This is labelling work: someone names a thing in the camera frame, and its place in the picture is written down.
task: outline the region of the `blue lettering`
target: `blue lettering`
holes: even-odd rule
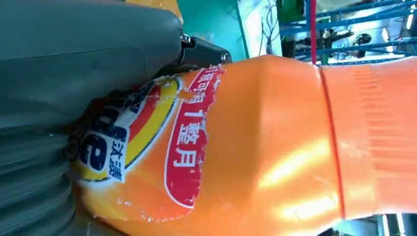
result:
[[[95,170],[101,171],[104,168],[107,155],[107,143],[102,137],[90,134],[81,145],[80,159]]]

